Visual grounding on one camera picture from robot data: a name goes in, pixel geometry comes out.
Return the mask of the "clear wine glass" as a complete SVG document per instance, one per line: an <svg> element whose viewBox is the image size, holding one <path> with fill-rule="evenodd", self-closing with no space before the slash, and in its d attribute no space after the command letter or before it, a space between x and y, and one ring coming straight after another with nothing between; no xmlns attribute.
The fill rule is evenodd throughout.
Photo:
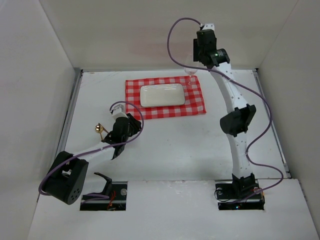
<svg viewBox="0 0 320 240"><path fill-rule="evenodd" d="M194 57L193 57L192 53L187 55L187 57L186 57L186 59L184 61L184 64L186 66L191 66L192 67L192 68L184 67L184 72L187 75L186 85L187 86L191 86L193 84L193 82L194 82L194 80L193 80L194 75L198 71L198 69L195 69L194 67L200 67L201 64L200 64L199 61L194 61Z"/></svg>

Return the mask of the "red white checkered cloth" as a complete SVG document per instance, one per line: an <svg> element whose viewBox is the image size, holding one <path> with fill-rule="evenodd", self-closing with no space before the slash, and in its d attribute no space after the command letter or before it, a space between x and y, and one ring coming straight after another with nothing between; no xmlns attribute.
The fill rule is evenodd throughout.
<svg viewBox="0 0 320 240"><path fill-rule="evenodd" d="M160 84L181 84L184 91L185 103L177 106L141 106L140 88ZM206 113L201 85L198 77L195 75L126 80L125 100L137 106L145 120L195 116Z"/></svg>

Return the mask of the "white rectangular plate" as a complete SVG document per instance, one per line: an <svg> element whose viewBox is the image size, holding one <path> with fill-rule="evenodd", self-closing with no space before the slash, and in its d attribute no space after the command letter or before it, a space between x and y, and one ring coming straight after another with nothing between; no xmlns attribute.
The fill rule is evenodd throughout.
<svg viewBox="0 0 320 240"><path fill-rule="evenodd" d="M139 98L144 108L181 106L186 102L180 83L144 85L140 88Z"/></svg>

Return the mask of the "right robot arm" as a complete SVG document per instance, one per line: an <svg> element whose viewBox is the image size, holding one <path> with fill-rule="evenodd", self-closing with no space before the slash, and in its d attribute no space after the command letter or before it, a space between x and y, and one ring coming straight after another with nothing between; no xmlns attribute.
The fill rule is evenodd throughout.
<svg viewBox="0 0 320 240"><path fill-rule="evenodd" d="M250 105L235 84L230 58L225 49L217 48L212 25L202 26L193 40L193 60L202 63L215 79L226 104L227 114L219 121L229 141L232 156L232 183L234 199L242 199L258 187L250 162L246 157L247 131L256 107Z"/></svg>

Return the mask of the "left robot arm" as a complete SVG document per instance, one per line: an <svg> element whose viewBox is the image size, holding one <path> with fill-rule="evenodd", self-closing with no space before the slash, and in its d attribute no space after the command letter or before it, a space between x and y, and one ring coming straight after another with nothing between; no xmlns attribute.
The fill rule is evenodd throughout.
<svg viewBox="0 0 320 240"><path fill-rule="evenodd" d="M137 120L128 113L116 118L112 131L97 145L79 153L61 151L41 181L39 194L73 204L81 195L88 168L116 159L126 144L138 138L144 125L143 117Z"/></svg>

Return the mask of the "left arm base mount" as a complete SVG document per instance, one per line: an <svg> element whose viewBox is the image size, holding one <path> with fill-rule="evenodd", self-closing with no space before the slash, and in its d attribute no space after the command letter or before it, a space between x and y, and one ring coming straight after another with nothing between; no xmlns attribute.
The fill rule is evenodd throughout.
<svg viewBox="0 0 320 240"><path fill-rule="evenodd" d="M128 182L113 181L110 177L95 172L103 182L89 185L81 197L80 211L125 211L127 207Z"/></svg>

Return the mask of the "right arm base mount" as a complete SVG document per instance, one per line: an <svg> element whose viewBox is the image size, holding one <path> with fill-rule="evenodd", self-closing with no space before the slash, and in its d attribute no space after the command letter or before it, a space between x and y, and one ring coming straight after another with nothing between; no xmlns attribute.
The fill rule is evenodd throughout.
<svg viewBox="0 0 320 240"><path fill-rule="evenodd" d="M243 193L236 193L231 181L218 181L214 197L220 211L264 210L265 197L258 181Z"/></svg>

